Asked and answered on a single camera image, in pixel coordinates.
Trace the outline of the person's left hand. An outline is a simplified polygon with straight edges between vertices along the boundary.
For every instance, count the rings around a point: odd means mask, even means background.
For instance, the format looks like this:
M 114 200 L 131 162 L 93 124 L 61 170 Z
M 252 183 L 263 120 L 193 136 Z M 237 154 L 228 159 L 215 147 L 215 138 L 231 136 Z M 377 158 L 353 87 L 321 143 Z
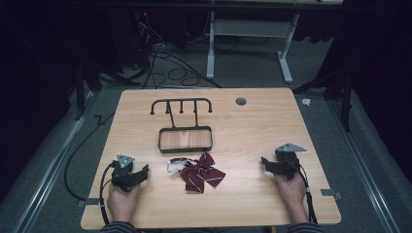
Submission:
M 137 199 L 140 186 L 133 186 L 129 192 L 122 191 L 118 186 L 110 186 L 108 195 L 108 209 L 112 221 L 130 222 L 137 208 Z

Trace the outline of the person's striped sleeve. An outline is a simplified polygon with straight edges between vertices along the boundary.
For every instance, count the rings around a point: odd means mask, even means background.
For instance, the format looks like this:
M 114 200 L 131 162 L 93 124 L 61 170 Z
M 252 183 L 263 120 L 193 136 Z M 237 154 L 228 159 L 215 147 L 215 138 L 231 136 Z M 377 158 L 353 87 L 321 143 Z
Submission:
M 304 222 L 291 225 L 287 233 L 324 233 L 324 230 L 318 224 Z
M 129 222 L 114 221 L 103 226 L 100 233 L 137 233 L 137 230 Z

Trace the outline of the person's right striped sleeve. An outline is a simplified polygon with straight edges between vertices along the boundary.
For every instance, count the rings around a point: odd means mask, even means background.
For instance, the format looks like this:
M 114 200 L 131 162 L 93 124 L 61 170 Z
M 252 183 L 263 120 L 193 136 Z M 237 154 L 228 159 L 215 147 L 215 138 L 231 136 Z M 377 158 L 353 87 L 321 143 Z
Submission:
M 324 230 L 318 224 L 304 222 L 291 225 L 287 233 L 324 233 Z

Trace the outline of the white metal desk frame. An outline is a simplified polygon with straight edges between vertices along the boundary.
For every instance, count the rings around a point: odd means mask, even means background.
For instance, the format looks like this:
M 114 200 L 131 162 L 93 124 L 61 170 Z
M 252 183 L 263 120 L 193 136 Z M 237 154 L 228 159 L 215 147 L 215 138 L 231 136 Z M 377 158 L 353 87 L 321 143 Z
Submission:
M 215 77 L 215 41 L 216 39 L 234 39 L 237 42 L 256 44 L 272 40 L 284 42 L 277 47 L 275 54 L 285 83 L 292 83 L 292 73 L 287 56 L 292 43 L 299 14 L 284 20 L 255 20 L 237 18 L 217 18 L 215 13 L 209 14 L 209 47 L 207 55 L 206 78 Z

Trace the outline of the dark red striped bow tie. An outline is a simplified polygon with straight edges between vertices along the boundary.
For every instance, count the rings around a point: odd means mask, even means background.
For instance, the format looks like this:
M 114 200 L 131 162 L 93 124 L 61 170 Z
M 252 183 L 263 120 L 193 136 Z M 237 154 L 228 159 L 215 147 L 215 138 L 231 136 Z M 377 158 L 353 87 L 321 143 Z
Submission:
M 204 151 L 198 159 L 186 157 L 172 158 L 167 162 L 169 173 L 178 173 L 185 182 L 186 191 L 203 193 L 205 184 L 218 186 L 225 178 L 225 173 L 214 167 L 215 160 Z

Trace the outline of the person's left striped sleeve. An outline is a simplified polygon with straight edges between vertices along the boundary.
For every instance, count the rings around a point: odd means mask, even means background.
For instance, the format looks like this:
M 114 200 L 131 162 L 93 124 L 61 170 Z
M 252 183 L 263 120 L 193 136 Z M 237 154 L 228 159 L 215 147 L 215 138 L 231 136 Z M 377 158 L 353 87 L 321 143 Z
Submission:
M 103 226 L 100 233 L 137 233 L 137 230 L 129 222 L 114 221 Z

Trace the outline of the person's right hand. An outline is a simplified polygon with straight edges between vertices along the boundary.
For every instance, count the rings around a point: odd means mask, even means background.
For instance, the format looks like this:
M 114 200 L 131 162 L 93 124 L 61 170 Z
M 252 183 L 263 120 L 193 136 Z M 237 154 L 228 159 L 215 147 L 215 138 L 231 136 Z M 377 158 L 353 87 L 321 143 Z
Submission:
M 307 223 L 308 215 L 304 208 L 305 185 L 303 179 L 295 174 L 291 180 L 275 175 L 276 184 L 289 213 L 291 224 Z

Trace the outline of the grey tape strip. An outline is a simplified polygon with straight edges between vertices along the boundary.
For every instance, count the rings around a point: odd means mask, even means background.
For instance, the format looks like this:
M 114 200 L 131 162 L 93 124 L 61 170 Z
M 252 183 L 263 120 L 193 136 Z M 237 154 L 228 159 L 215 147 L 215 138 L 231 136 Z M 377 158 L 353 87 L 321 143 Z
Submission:
M 98 206 L 100 203 L 99 198 L 87 198 L 86 200 L 80 200 L 77 207 L 83 208 L 87 205 Z
M 336 192 L 333 189 L 321 189 L 321 193 L 323 196 L 331 196 L 335 200 L 342 199 L 342 194 L 340 192 Z

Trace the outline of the black metal stand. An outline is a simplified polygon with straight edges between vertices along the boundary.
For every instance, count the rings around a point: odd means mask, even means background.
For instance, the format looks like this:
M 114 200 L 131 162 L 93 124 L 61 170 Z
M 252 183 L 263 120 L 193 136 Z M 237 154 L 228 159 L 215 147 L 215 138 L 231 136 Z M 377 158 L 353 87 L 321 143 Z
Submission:
M 294 94 L 300 94 L 311 88 L 324 87 L 326 100 L 341 100 L 340 121 L 346 131 L 350 131 L 349 114 L 351 109 L 352 80 L 354 69 L 346 66 L 333 70 L 315 80 L 294 88 Z

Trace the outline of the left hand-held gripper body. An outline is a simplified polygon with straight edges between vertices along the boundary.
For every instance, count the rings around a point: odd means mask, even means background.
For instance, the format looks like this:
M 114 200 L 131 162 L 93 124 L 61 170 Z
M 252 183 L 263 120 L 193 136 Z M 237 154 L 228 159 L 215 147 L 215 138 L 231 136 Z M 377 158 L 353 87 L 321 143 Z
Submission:
M 133 186 L 143 181 L 140 172 L 133 173 L 133 161 L 133 157 L 118 154 L 117 161 L 114 162 L 112 184 L 124 192 L 129 192 Z

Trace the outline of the black metal hook rack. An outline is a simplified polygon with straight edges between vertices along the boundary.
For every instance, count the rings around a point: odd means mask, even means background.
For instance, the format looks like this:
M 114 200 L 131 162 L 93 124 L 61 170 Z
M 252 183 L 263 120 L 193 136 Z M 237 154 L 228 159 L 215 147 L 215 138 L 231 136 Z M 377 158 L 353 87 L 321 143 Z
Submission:
M 212 102 L 208 98 L 176 98 L 176 99 L 157 99 L 151 104 L 150 114 L 155 114 L 155 107 L 163 104 L 164 112 L 169 115 L 171 126 L 160 128 L 158 131 L 157 147 L 161 153 L 180 153 L 210 151 L 213 147 L 213 131 L 208 125 L 200 125 L 198 117 L 198 103 L 207 104 L 207 112 L 213 112 Z M 191 103 L 194 117 L 193 126 L 177 126 L 173 115 L 172 105 L 179 104 L 179 114 L 185 112 L 185 104 Z

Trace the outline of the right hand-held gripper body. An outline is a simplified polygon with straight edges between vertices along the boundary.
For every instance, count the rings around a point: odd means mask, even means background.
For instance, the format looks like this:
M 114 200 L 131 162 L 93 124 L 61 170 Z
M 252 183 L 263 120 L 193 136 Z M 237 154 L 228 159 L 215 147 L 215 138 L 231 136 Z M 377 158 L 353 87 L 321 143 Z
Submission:
M 286 143 L 274 151 L 276 162 L 267 163 L 267 171 L 275 175 L 285 176 L 290 181 L 300 170 L 300 162 L 296 153 L 305 151 L 305 148 L 292 143 Z

